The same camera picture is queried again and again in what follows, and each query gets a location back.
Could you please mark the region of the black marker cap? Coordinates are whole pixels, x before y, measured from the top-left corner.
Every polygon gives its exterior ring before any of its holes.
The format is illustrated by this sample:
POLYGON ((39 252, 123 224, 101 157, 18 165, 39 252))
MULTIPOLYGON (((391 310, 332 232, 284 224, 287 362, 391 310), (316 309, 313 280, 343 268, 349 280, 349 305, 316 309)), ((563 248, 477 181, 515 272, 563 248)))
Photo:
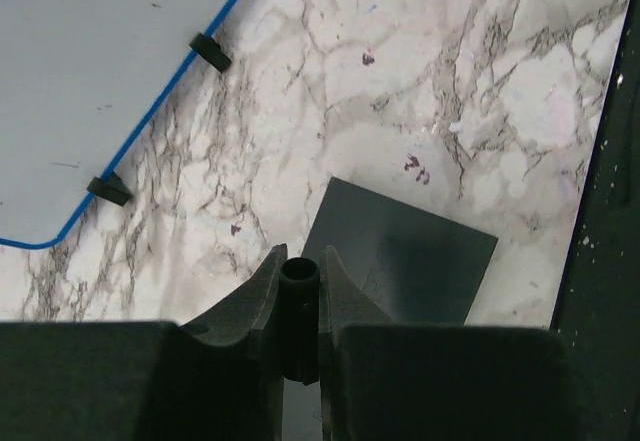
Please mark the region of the black marker cap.
POLYGON ((320 271, 307 258, 287 260, 279 274, 278 347, 283 376, 310 385, 319 380, 320 271))

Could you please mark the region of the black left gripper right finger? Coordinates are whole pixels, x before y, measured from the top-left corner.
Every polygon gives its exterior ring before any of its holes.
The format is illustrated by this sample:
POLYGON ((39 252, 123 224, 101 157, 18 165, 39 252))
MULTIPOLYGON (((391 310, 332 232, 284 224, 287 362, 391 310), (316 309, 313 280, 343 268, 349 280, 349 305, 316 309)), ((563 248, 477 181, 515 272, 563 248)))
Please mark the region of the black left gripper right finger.
POLYGON ((536 328, 404 324, 320 261, 319 368, 327 440, 596 440, 584 378, 536 328))

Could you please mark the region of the blue-framed whiteboard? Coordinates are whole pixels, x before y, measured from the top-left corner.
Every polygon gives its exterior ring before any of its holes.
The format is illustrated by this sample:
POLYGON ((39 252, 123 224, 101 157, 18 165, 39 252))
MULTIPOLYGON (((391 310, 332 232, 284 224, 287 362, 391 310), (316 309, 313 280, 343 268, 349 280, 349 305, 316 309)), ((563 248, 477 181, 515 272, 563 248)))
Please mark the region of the blue-framed whiteboard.
POLYGON ((1 242, 62 240, 238 0, 1 0, 1 242))

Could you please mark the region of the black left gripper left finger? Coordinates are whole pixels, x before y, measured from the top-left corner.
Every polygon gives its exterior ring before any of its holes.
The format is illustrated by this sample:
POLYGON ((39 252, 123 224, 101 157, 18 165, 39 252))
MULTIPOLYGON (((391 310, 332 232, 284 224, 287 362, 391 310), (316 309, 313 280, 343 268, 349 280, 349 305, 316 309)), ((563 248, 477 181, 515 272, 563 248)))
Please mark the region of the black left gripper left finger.
POLYGON ((277 440, 283 379, 274 313, 287 257, 185 325, 6 322, 5 440, 277 440))

